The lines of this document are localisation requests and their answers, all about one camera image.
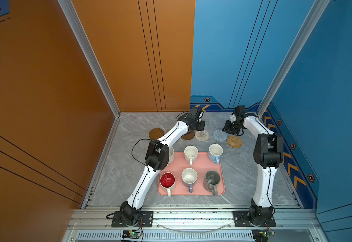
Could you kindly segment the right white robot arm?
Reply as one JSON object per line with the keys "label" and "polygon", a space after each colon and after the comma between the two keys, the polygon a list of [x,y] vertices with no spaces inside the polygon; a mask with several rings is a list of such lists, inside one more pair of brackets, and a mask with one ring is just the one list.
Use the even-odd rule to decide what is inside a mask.
{"label": "right white robot arm", "polygon": [[256,138],[254,161],[257,164],[257,184],[251,200],[249,212],[240,217],[251,226],[275,226],[275,207],[272,191],[276,172],[284,159],[284,138],[281,134],[268,129],[255,113],[247,112],[245,106],[235,108],[231,118],[226,121],[223,131],[241,136],[249,130]]}

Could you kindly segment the blue grey woven coaster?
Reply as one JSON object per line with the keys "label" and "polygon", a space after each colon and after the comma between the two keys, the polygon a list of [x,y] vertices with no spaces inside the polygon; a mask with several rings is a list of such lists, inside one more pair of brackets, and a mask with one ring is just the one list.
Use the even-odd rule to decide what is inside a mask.
{"label": "blue grey woven coaster", "polygon": [[225,142],[227,140],[227,133],[222,130],[215,130],[212,134],[214,140],[218,142]]}

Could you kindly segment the plain brown round coaster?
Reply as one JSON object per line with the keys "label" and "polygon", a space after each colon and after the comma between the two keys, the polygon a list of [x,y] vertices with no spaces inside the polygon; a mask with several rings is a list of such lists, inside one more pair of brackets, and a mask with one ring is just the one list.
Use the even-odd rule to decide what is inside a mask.
{"label": "plain brown round coaster", "polygon": [[158,140],[164,136],[164,131],[161,128],[154,128],[149,132],[149,138],[152,140]]}

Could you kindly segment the tan wicker round coaster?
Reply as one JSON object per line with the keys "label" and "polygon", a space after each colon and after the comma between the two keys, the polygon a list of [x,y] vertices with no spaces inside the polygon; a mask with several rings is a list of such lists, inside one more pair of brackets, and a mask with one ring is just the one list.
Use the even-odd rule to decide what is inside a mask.
{"label": "tan wicker round coaster", "polygon": [[231,148],[240,148],[243,145],[242,139],[235,135],[228,136],[226,142]]}

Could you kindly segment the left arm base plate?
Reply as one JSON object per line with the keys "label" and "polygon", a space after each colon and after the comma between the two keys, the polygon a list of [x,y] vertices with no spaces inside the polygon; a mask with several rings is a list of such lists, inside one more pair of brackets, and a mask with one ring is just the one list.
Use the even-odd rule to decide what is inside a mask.
{"label": "left arm base plate", "polygon": [[122,211],[116,212],[112,220],[112,227],[152,227],[153,211],[137,211],[132,219],[124,216]]}

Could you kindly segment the white woven round coaster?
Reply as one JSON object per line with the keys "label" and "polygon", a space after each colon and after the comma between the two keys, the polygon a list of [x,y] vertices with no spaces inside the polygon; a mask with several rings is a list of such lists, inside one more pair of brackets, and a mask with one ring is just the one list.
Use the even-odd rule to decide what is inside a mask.
{"label": "white woven round coaster", "polygon": [[205,142],[209,139],[209,133],[207,131],[196,131],[195,138],[200,142]]}

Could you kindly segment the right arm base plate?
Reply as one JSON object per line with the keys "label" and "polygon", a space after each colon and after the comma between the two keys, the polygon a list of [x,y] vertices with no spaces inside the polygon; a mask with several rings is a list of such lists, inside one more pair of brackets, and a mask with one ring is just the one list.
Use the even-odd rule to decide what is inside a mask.
{"label": "right arm base plate", "polygon": [[273,217],[250,215],[249,211],[233,211],[233,220],[236,227],[276,227]]}

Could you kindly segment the dark brown rimmed coaster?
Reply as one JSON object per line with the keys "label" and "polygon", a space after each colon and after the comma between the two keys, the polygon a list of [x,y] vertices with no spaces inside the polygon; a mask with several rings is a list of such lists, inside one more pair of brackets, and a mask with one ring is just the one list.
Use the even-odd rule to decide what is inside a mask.
{"label": "dark brown rimmed coaster", "polygon": [[195,137],[195,131],[194,130],[188,131],[186,134],[182,135],[182,138],[184,140],[192,140],[194,137]]}

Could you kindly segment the light blue mug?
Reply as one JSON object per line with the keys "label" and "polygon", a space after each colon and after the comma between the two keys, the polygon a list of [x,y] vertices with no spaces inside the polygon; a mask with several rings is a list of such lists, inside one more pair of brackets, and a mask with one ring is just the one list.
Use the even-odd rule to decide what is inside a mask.
{"label": "light blue mug", "polygon": [[223,148],[219,144],[212,144],[209,146],[209,159],[215,164],[220,163],[220,158],[223,154]]}

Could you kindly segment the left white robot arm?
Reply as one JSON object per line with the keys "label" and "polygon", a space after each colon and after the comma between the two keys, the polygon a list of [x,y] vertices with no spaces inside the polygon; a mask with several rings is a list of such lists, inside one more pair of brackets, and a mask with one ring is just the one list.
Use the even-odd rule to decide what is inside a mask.
{"label": "left white robot arm", "polygon": [[145,197],[157,175],[169,163],[170,148],[190,130],[203,131],[205,121],[202,121],[204,111],[200,107],[193,107],[189,112],[176,117],[176,124],[159,139],[151,139],[145,155],[143,173],[132,194],[120,206],[120,215],[127,225],[136,225],[139,221],[140,209]]}

